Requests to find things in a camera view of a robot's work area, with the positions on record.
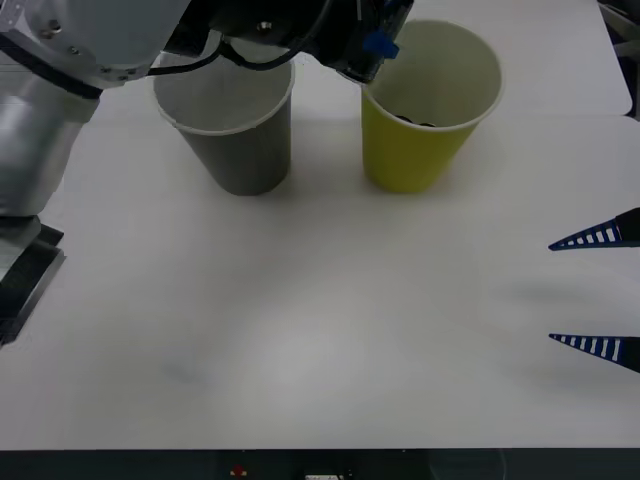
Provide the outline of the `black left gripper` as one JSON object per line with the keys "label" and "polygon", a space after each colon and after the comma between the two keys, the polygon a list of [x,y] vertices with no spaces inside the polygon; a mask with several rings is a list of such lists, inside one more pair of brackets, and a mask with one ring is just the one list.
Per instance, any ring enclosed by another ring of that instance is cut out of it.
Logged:
{"label": "black left gripper", "polygon": [[375,23],[326,23],[319,32],[319,63],[343,77],[369,84],[386,59],[400,51],[396,32]]}

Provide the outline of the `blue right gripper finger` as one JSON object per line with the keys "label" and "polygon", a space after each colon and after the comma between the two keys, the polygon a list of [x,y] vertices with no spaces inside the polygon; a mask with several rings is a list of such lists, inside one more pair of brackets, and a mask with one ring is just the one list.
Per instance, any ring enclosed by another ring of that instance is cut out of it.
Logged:
{"label": "blue right gripper finger", "polygon": [[639,208],[576,232],[548,246],[550,251],[638,248]]}
{"label": "blue right gripper finger", "polygon": [[550,333],[548,337],[574,350],[640,372],[640,338],[632,336],[582,336]]}

